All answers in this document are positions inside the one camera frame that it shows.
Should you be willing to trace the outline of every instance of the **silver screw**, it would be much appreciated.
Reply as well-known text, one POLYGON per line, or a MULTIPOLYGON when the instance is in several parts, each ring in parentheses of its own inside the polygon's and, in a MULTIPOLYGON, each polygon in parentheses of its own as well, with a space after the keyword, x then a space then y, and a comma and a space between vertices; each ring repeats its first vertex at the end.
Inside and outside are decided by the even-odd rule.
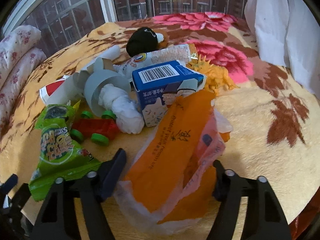
POLYGON ((63 182, 63 178, 57 178, 56 179, 56 184, 60 184, 60 183, 62 183, 63 182))
POLYGON ((224 173, 229 177, 232 177, 235 175, 235 172, 233 170, 225 170, 224 173))
POLYGON ((259 176, 258 180, 263 183, 267 182, 267 178, 265 176, 259 176))
POLYGON ((90 171, 88 174, 87 174, 87 177, 88 178, 94 178, 95 176, 97 176, 97 173, 95 171, 90 171))

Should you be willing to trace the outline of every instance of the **orange dinosaur toy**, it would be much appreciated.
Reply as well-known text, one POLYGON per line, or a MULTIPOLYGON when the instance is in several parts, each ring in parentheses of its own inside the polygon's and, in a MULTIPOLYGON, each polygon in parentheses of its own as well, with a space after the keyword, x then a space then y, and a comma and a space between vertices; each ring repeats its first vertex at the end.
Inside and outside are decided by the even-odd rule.
POLYGON ((189 62, 187 67, 207 76, 204 89, 215 93, 215 96, 219 95, 219 88, 225 84, 229 90, 239 88, 229 77, 229 72, 225 67, 210 64, 210 60, 206 61, 206 56, 201 58, 199 55, 198 62, 189 62))

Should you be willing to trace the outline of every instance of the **green wheel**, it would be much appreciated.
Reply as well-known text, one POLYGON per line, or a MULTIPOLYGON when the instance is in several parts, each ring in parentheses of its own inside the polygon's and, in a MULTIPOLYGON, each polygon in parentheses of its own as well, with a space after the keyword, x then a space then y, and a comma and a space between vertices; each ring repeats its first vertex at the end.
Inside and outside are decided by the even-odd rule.
POLYGON ((112 118, 113 120, 115 120, 117 117, 112 111, 106 110, 106 111, 103 112, 101 118, 102 119, 110 119, 110 118, 112 118))
POLYGON ((70 136, 73 140, 77 141, 78 143, 82 143, 84 140, 83 134, 76 129, 71 129, 70 136))
POLYGON ((107 146, 109 144, 109 139, 102 134, 93 133, 91 135, 91 141, 98 145, 107 146))
POLYGON ((80 115, 81 118, 91 119, 93 118, 93 114, 89 111, 83 111, 80 115))

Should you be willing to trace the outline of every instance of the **penguin plush toy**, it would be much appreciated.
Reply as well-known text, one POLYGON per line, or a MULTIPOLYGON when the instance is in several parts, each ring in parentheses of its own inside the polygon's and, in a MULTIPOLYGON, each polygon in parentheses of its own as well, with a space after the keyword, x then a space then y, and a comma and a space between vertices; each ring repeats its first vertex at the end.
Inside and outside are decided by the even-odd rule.
POLYGON ((136 30, 130 37, 126 50, 130 57, 140 53, 147 53, 158 49, 163 49, 168 42, 165 40, 166 32, 162 30, 151 30, 148 27, 142 27, 136 30))

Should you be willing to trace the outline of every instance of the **bed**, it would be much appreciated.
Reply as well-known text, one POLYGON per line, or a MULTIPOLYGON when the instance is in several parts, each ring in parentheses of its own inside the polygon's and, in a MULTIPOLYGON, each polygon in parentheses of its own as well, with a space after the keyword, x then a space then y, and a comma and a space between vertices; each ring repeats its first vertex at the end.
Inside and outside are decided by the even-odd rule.
MULTIPOLYGON (((99 53, 116 44, 122 49, 114 63, 125 62, 129 59, 125 51, 127 41, 143 26, 166 31, 169 46, 194 43, 199 54, 229 70, 230 77, 240 88, 221 91, 215 103, 234 127, 219 160, 225 168, 233 169, 242 177, 266 176, 288 223, 292 222, 320 185, 319 104, 314 95, 294 81, 288 69, 259 59, 256 40, 244 20, 215 12, 106 23, 44 61, 29 77, 5 127, 0 142, 0 181, 15 173, 20 186, 29 181, 36 168, 40 131, 34 130, 34 125, 44 108, 39 89, 63 75, 79 71, 99 53)), ((130 163, 152 130, 145 127, 138 135, 121 134, 108 147, 97 146, 90 140, 83 146, 101 161, 110 160, 121 147, 127 152, 130 163)), ((75 202, 82 239, 88 239, 81 204, 78 200, 75 202)), ((40 207, 41 202, 33 199, 24 207, 23 212, 32 223, 40 207)), ((207 214, 196 226, 174 236, 139 232, 127 222, 112 197, 102 203, 102 207, 117 240, 206 239, 219 202, 212 199, 207 214)), ((234 240, 241 237, 245 210, 246 199, 243 198, 234 240)))

